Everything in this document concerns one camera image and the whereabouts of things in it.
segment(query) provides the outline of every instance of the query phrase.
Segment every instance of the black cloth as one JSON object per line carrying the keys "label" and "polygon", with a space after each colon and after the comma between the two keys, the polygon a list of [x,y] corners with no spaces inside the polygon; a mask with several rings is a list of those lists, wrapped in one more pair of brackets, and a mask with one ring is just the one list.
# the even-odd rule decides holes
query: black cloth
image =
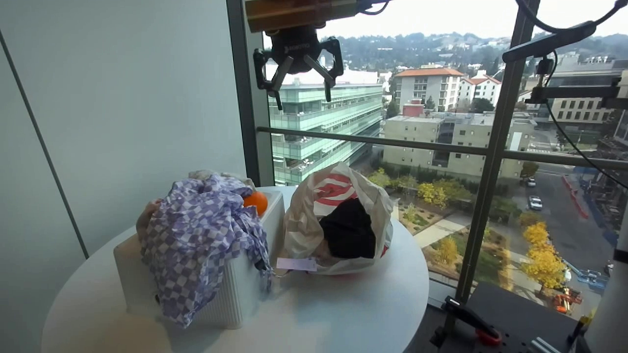
{"label": "black cloth", "polygon": [[371,217],[357,198],[343,201],[332,213],[320,219],[329,251],[335,258],[375,257],[375,233]]}

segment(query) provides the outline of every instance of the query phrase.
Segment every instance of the white basket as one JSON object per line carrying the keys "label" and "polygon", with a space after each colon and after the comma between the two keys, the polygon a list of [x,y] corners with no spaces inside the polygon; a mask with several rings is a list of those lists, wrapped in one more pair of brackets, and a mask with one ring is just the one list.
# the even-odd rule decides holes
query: white basket
{"label": "white basket", "polygon": [[[284,205],[281,192],[264,193],[268,208],[262,216],[271,263],[274,263],[283,236]],[[161,317],[156,301],[157,285],[148,266],[142,263],[138,235],[134,234],[114,249],[118,275],[122,283],[127,312],[152,318]],[[204,324],[224,329],[238,329],[254,312],[264,292],[263,279],[246,254],[225,265],[225,273],[216,297],[195,316],[192,325]]]}

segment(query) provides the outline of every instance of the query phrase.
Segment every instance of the plastic bag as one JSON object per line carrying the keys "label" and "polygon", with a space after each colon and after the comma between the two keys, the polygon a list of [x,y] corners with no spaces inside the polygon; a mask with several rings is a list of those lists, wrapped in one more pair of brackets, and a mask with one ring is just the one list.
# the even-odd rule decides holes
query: plastic bag
{"label": "plastic bag", "polygon": [[[318,220],[348,198],[357,197],[371,217],[376,237],[375,258],[338,259],[330,255]],[[317,259],[318,274],[343,274],[372,266],[390,247],[393,239],[393,201],[383,188],[337,163],[312,173],[296,188],[284,218],[284,248],[289,257]]]}

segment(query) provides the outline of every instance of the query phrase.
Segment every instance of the checkered cloth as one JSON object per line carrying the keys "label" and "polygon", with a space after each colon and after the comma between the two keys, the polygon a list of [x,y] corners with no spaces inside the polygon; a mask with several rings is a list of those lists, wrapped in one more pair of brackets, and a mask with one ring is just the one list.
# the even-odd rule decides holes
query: checkered cloth
{"label": "checkered cloth", "polygon": [[236,178],[173,184],[140,239],[142,260],[157,282],[163,315],[188,327],[216,296],[225,263],[246,252],[270,284],[266,232],[254,207],[243,207],[252,189]]}

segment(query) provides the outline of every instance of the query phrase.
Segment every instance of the car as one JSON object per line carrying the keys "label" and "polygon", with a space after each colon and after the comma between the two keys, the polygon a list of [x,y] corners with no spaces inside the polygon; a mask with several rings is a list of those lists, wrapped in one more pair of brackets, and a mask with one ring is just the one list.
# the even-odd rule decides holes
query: car
{"label": "car", "polygon": [[540,211],[543,209],[543,202],[541,201],[541,198],[538,196],[530,196],[528,198],[528,205],[531,210]]}

